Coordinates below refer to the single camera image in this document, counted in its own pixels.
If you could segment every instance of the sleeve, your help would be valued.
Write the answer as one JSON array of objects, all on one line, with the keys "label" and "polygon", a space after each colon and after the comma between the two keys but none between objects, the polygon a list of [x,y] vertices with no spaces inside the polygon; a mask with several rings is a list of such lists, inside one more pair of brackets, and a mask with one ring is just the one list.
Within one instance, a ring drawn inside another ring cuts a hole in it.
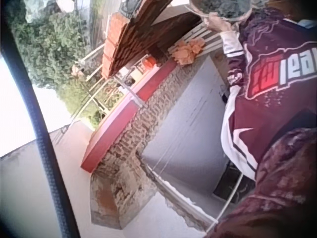
[{"label": "sleeve", "polygon": [[246,58],[243,47],[239,41],[239,33],[235,31],[221,32],[223,52],[228,58],[229,72],[228,82],[231,86],[242,86],[244,82],[244,70]]}]

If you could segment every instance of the black cable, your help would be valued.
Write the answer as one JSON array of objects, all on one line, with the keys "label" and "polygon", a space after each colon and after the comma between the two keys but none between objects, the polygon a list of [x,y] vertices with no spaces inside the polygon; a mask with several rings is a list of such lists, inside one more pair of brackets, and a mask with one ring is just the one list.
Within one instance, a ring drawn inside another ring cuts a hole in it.
[{"label": "black cable", "polygon": [[35,96],[27,70],[15,44],[13,35],[1,13],[1,54],[23,98],[36,136],[51,195],[63,238],[79,238],[79,231],[63,182],[53,145]]}]

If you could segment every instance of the bucket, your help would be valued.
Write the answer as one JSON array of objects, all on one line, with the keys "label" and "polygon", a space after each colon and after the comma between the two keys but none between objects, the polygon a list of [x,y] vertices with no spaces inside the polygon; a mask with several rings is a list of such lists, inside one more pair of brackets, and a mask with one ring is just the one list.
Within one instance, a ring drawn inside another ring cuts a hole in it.
[{"label": "bucket", "polygon": [[[204,8],[204,2],[212,2],[212,1],[218,1],[218,2],[226,2],[225,0],[189,0],[190,8],[192,11],[201,16],[208,18],[209,13],[212,11],[209,11],[208,9]],[[252,3],[251,0],[236,0],[235,2],[240,2],[239,9],[241,11],[241,15],[235,16],[235,17],[223,17],[220,16],[222,19],[228,21],[228,22],[238,22],[247,19],[251,12],[252,12]]]}]

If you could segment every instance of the brick wall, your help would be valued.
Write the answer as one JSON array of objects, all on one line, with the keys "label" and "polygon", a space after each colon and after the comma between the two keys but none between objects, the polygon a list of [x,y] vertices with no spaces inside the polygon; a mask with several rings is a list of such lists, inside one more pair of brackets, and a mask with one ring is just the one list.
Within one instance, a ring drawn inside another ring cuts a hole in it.
[{"label": "brick wall", "polygon": [[138,110],[94,171],[94,174],[98,173],[111,181],[122,228],[139,213],[157,190],[142,169],[138,155],[142,154],[204,59],[200,57],[192,65],[176,67],[146,105]]},{"label": "brick wall", "polygon": [[164,42],[165,46],[171,46],[200,22],[198,16],[189,12],[151,26],[170,2],[143,0],[132,19],[127,19],[119,12],[111,16],[103,56],[104,77],[116,74],[135,55],[145,54],[154,44]]}]

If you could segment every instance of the person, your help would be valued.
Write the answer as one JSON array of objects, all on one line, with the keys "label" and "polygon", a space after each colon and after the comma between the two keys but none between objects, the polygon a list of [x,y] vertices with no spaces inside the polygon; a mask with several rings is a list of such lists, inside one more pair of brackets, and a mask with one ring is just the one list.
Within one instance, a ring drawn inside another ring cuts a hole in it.
[{"label": "person", "polygon": [[311,237],[316,232],[316,23],[256,9],[231,24],[211,13],[228,58],[221,144],[255,190],[209,238]]}]

